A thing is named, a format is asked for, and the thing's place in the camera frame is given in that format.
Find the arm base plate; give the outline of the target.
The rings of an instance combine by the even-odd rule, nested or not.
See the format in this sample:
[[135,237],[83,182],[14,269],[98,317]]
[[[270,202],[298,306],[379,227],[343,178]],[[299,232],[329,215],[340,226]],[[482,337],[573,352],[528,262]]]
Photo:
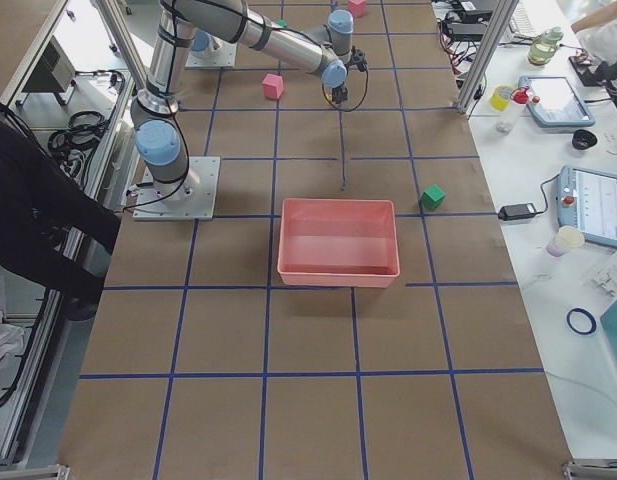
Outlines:
[[235,67],[237,46],[223,43],[218,49],[209,46],[205,50],[191,50],[186,61],[186,69],[233,69]]
[[151,186],[141,188],[132,217],[135,221],[211,220],[220,171],[220,158],[193,156],[183,185],[154,182],[148,168],[144,168],[143,182]]

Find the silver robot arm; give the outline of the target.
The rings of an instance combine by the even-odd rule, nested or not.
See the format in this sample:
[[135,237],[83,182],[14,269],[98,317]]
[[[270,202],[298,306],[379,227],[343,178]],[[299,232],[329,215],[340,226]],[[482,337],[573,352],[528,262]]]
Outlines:
[[221,46],[219,39],[204,30],[197,29],[190,53],[197,58],[210,57],[216,54]]
[[205,193],[193,158],[220,156],[217,207],[260,214],[286,197],[346,189],[341,115],[358,51],[337,10],[295,31],[243,1],[164,1],[151,66],[131,109],[135,129],[163,126],[178,143],[164,164],[146,156],[159,195]]

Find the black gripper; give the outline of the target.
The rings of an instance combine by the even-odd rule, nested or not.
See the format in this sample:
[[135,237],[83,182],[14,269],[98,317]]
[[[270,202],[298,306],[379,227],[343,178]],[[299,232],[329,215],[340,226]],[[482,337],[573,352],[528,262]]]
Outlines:
[[332,104],[344,104],[348,100],[348,89],[345,84],[332,88],[330,101]]

